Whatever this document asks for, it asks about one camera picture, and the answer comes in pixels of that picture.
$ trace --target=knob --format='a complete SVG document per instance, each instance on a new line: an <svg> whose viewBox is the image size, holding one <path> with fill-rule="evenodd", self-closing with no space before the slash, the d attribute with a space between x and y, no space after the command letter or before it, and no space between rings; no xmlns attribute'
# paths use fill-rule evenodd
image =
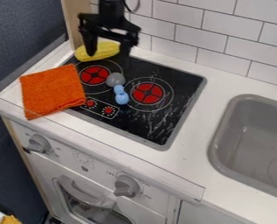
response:
<svg viewBox="0 0 277 224"><path fill-rule="evenodd" d="M126 175L121 175L115 181L115 196L125 196L128 198L134 198L140 191L141 187L136 180Z"/></svg>
<svg viewBox="0 0 277 224"><path fill-rule="evenodd" d="M45 152L51 150L51 145L48 142L48 140L45 139L45 137L40 136L38 134L34 134L29 139L29 145L27 147L27 150L36 151L36 152L39 152L39 153L45 153Z"/></svg>

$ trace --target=gray sink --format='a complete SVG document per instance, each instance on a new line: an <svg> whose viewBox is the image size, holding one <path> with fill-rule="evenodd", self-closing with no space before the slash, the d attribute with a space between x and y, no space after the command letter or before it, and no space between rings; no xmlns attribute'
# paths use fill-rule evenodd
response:
<svg viewBox="0 0 277 224"><path fill-rule="evenodd" d="M277 197L277 101L250 94L233 98L208 155L217 171Z"/></svg>

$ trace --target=stovetop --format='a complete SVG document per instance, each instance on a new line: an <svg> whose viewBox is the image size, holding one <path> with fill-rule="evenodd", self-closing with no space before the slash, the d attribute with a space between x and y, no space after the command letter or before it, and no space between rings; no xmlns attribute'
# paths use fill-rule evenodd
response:
<svg viewBox="0 0 277 224"><path fill-rule="evenodd" d="M73 57L66 62L76 65L87 95L86 105L67 112L154 149L167 150L203 89L204 78L135 58L125 68L119 59L79 62ZM106 78L114 72L127 80L128 105L118 105L113 89L106 85Z"/></svg>

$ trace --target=oven window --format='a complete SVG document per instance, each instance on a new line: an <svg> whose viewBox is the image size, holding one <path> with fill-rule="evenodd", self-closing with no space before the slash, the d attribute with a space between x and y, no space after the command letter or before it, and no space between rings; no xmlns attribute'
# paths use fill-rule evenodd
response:
<svg viewBox="0 0 277 224"><path fill-rule="evenodd" d="M89 206L75 199L63 187L60 187L70 212L84 221L95 224L134 224L130 219L115 210Z"/></svg>

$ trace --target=light blue ball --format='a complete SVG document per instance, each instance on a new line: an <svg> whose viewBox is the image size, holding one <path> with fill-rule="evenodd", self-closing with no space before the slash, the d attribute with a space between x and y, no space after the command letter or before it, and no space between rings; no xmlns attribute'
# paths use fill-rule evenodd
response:
<svg viewBox="0 0 277 224"><path fill-rule="evenodd" d="M117 85L114 87L114 93L117 94L121 94L125 92L125 88L122 85Z"/></svg>
<svg viewBox="0 0 277 224"><path fill-rule="evenodd" d="M128 103L129 98L128 98L128 94L125 92L119 93L115 96L115 101L117 102L117 104L119 105L125 105Z"/></svg>

